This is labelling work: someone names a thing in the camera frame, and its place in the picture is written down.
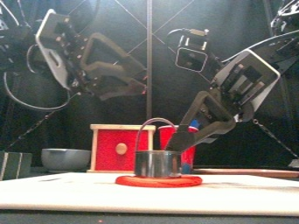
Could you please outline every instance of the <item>red towel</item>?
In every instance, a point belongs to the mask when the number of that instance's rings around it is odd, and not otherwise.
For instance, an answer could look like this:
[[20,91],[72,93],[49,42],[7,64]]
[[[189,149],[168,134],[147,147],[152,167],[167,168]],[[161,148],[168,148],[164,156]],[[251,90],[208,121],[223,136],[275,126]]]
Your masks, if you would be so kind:
[[201,178],[192,175],[181,175],[179,178],[140,178],[137,176],[120,176],[116,184],[141,187],[185,187],[201,184]]

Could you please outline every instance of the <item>dark background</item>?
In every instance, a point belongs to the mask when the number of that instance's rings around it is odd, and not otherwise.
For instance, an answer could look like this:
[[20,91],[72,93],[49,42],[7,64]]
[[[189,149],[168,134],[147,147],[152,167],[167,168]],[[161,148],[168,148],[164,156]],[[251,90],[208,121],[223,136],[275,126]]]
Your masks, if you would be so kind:
[[[15,1],[5,1],[15,10]],[[23,7],[28,23],[37,29],[49,8],[69,14],[80,0],[27,0]],[[153,0],[152,47],[152,117],[179,123],[199,91],[207,90],[211,77],[176,67],[168,57],[164,40],[167,33],[179,28],[209,29],[209,43],[215,55],[224,60],[244,48],[270,38],[266,5],[274,15],[280,1],[260,0]],[[95,8],[96,1],[89,0]],[[84,34],[100,32],[147,66],[147,1],[101,0],[97,16]],[[255,118],[275,133],[284,144],[299,153],[298,64],[275,85]],[[4,91],[0,80],[0,149],[40,121],[48,113],[16,104]],[[9,80],[15,94],[25,102],[52,107],[65,100],[65,92],[49,73],[20,72]],[[56,112],[41,126],[16,143],[9,151],[31,152],[32,166],[41,165],[43,148],[91,150],[91,124],[141,124],[147,119],[145,95],[121,96],[101,101],[89,95],[72,99],[69,106]],[[155,148],[159,148],[155,137]],[[252,122],[237,127],[211,144],[197,145],[196,165],[211,166],[287,166],[292,155]]]

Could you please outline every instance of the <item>metal pot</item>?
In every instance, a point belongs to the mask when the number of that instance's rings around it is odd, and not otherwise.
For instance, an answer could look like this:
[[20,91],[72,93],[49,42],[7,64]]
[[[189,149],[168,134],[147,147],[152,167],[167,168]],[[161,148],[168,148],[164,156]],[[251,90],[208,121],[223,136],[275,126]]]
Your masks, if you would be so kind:
[[137,150],[143,127],[152,122],[173,124],[163,118],[152,118],[144,122],[136,135],[135,175],[141,178],[179,178],[181,176],[181,153],[168,150]]

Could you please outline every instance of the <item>red and wooden box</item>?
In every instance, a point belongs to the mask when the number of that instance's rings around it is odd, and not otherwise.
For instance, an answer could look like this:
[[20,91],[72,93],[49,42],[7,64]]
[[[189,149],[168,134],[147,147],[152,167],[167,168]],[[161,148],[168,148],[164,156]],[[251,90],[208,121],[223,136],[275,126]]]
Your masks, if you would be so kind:
[[[89,172],[131,172],[135,169],[136,134],[141,125],[91,124],[93,130]],[[153,149],[155,126],[145,125],[139,151]]]

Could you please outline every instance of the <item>metal rod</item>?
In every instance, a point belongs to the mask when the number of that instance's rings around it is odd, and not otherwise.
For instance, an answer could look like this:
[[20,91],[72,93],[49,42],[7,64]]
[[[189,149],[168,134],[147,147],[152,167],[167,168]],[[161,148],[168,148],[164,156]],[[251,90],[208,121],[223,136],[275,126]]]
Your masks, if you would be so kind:
[[147,0],[147,98],[145,98],[145,118],[152,118],[152,15],[153,15],[153,1]]

